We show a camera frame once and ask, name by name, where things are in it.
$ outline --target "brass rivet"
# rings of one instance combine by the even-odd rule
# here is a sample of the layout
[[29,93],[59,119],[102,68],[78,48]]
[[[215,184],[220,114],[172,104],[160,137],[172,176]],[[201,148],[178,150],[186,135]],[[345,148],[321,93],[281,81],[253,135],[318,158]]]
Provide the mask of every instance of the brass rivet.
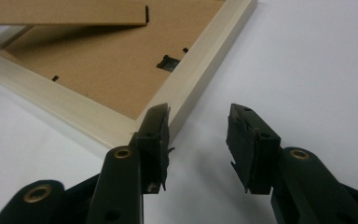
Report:
[[310,158],[310,154],[308,154],[307,152],[300,150],[300,149],[291,150],[290,155],[292,155],[292,157],[299,159],[299,160],[307,160]]
[[50,193],[51,193],[51,185],[49,184],[39,185],[33,189],[30,189],[24,195],[23,199],[27,203],[37,203],[47,198]]
[[115,152],[115,157],[118,159],[124,159],[131,155],[131,151],[129,149],[123,148],[119,149]]

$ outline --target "white surface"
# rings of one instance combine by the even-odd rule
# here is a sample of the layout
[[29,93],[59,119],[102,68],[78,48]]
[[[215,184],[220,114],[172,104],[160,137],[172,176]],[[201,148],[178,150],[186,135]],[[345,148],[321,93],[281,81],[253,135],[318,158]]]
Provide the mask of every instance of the white surface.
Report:
[[[276,222],[269,196],[246,195],[229,164],[231,103],[358,189],[358,1],[259,2],[173,141],[167,191],[145,196],[145,223]],[[0,208],[37,179],[70,187],[98,173],[103,151],[0,86]]]

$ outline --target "cardboard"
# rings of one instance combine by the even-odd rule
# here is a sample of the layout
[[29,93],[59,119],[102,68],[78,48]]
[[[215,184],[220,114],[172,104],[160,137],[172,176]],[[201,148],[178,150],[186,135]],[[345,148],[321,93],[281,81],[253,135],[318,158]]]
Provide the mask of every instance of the cardboard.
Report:
[[0,50],[3,56],[131,119],[137,119],[170,72],[168,54],[183,59],[224,4],[147,0],[145,27],[35,26]]
[[0,0],[2,24],[146,25],[146,9],[124,0]]

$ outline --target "wooden frame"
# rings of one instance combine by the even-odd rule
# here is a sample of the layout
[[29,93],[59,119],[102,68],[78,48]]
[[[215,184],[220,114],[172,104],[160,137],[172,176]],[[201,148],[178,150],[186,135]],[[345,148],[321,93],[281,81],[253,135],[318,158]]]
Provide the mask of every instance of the wooden frame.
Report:
[[[2,57],[0,83],[109,147],[127,145],[147,108],[168,103],[173,138],[255,6],[256,0],[227,0],[138,119],[129,119]],[[23,30],[24,27],[10,27],[3,32],[0,48]]]

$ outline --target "white table surface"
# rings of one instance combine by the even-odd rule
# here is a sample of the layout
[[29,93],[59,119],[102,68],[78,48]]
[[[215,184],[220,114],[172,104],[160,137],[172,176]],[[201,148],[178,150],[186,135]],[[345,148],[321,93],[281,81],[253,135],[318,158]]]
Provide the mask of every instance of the white table surface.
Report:
[[[231,103],[358,189],[358,1],[259,1],[172,142],[167,191],[145,196],[146,224],[276,223],[270,196],[245,194],[230,165]],[[69,188],[99,173],[106,150],[0,85],[0,209],[36,180]]]

